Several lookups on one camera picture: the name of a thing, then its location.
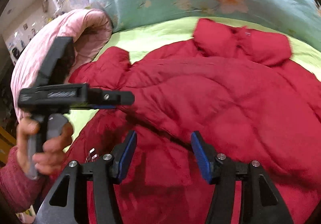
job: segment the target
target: red puffer jacket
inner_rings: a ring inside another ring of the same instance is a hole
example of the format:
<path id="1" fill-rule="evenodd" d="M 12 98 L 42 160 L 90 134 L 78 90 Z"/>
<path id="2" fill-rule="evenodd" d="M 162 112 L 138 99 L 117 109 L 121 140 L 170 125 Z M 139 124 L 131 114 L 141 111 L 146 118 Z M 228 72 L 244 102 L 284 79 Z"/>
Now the red puffer jacket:
<path id="1" fill-rule="evenodd" d="M 321 199 L 321 83 L 290 56 L 283 35 L 208 19 L 200 19 L 193 39 L 163 46 L 133 65 L 128 52 L 111 47 L 69 81 L 132 91 L 135 103 L 97 112 L 68 161 L 84 162 L 92 148 L 109 152 L 134 129 L 136 152 L 127 178 L 115 186 L 124 223 L 201 224 L 213 186 L 201 178 L 187 145 L 198 130 L 218 152 L 260 161 L 302 224 Z M 239 207 L 238 185 L 233 224 Z"/>

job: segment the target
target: metal bolt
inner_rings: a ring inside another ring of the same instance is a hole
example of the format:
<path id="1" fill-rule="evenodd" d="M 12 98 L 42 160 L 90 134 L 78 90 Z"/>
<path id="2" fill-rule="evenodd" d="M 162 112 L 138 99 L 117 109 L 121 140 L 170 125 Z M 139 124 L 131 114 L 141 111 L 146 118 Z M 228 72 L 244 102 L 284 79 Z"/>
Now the metal bolt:
<path id="1" fill-rule="evenodd" d="M 220 160 L 225 160 L 226 159 L 226 155 L 224 153 L 219 153 L 217 155 L 217 158 L 219 158 Z"/>
<path id="2" fill-rule="evenodd" d="M 258 161 L 252 161 L 254 167 L 259 167 L 260 163 Z"/>
<path id="3" fill-rule="evenodd" d="M 112 158 L 112 155 L 111 154 L 105 154 L 103 157 L 102 157 L 105 161 L 108 161 Z"/>
<path id="4" fill-rule="evenodd" d="M 69 167 L 75 167 L 77 165 L 77 162 L 76 161 L 71 161 L 69 163 Z"/>

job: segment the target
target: pink blanket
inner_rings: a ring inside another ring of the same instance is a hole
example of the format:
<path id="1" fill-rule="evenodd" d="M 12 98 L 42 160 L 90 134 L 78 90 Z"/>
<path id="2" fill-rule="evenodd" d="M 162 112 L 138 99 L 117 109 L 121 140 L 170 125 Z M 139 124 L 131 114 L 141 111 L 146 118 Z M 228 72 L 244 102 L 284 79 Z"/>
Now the pink blanket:
<path id="1" fill-rule="evenodd" d="M 97 9 L 70 11 L 47 24 L 25 48 L 13 70 L 11 90 L 14 109 L 20 119 L 27 114 L 17 106 L 19 92 L 31 87 L 53 40 L 57 36 L 73 37 L 76 60 L 70 71 L 94 59 L 112 34 L 111 21 Z"/>

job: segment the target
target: hand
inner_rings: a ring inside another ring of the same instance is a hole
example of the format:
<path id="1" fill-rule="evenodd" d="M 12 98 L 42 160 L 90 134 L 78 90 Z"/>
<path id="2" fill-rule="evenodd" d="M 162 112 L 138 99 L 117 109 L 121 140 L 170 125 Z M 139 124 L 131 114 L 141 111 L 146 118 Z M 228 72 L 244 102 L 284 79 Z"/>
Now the hand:
<path id="1" fill-rule="evenodd" d="M 28 173 L 30 163 L 28 161 L 28 137 L 39 131 L 39 125 L 36 121 L 25 117 L 17 127 L 17 161 L 25 174 Z M 44 143 L 43 153 L 36 153 L 33 161 L 36 163 L 36 169 L 44 175 L 51 175 L 61 170 L 62 163 L 66 155 L 63 149 L 71 145 L 73 127 L 66 123 L 60 136 L 51 138 Z"/>

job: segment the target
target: jacket sleeve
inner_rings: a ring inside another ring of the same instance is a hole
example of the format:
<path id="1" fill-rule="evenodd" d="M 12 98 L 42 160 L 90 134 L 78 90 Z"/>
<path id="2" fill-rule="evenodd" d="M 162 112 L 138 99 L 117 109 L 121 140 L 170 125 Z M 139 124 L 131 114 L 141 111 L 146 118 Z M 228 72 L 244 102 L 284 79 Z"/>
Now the jacket sleeve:
<path id="1" fill-rule="evenodd" d="M 23 212 L 35 202 L 46 181 L 27 178 L 17 162 L 17 147 L 10 150 L 8 162 L 0 169 L 0 191 L 14 212 Z"/>

